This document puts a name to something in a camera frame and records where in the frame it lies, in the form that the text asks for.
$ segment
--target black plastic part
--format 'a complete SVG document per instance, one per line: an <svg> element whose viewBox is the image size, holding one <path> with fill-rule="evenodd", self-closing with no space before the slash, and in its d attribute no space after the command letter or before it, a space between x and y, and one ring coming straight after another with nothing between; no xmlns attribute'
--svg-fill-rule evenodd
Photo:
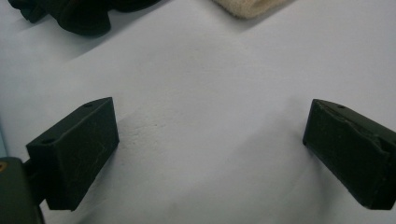
<svg viewBox="0 0 396 224"><path fill-rule="evenodd" d="M52 210L75 210L119 143L112 98L87 103L26 147Z"/></svg>
<svg viewBox="0 0 396 224"><path fill-rule="evenodd" d="M343 105L314 100L304 144L369 209L396 201L396 133Z"/></svg>
<svg viewBox="0 0 396 224"><path fill-rule="evenodd" d="M23 164L26 178L29 181L35 204L41 204L46 198L48 192L47 179L45 175L39 172L37 166L29 160Z"/></svg>
<svg viewBox="0 0 396 224"><path fill-rule="evenodd" d="M17 158L0 158L0 223L44 223L22 162Z"/></svg>

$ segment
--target dark green object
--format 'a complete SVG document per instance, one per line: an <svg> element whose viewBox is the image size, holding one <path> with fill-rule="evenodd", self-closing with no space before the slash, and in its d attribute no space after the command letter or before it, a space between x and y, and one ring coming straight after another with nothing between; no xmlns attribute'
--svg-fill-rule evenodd
<svg viewBox="0 0 396 224"><path fill-rule="evenodd" d="M31 23L50 14L67 31L78 35L102 35L110 30L107 12L150 7L160 0L8 0Z"/></svg>
<svg viewBox="0 0 396 224"><path fill-rule="evenodd" d="M113 101L82 105L26 147L53 210L75 210L119 143Z"/></svg>
<svg viewBox="0 0 396 224"><path fill-rule="evenodd" d="M343 105L314 100L304 144L361 205L392 208L396 201L395 132Z"/></svg>
<svg viewBox="0 0 396 224"><path fill-rule="evenodd" d="M18 158L0 158L0 223L44 223Z"/></svg>

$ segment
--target mounting hole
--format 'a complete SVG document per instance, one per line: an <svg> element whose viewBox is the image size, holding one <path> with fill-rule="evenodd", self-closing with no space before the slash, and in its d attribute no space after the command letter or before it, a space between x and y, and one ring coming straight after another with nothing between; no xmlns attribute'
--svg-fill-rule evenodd
<svg viewBox="0 0 396 224"><path fill-rule="evenodd" d="M41 141L42 144L51 144L53 142L55 142L55 138L49 138L49 139Z"/></svg>
<svg viewBox="0 0 396 224"><path fill-rule="evenodd" d="M3 172L7 168L7 163L5 161L0 161L0 172Z"/></svg>

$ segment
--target white surface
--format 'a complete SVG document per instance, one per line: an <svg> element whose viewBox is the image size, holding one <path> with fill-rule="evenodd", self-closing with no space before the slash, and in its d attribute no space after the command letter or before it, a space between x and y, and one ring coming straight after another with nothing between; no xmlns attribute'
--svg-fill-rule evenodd
<svg viewBox="0 0 396 224"><path fill-rule="evenodd" d="M298 0L255 21L208 0L109 13L99 38L0 2L0 123L9 154L113 96L120 146L52 223L394 223L302 145L313 98L396 130L396 2Z"/></svg>

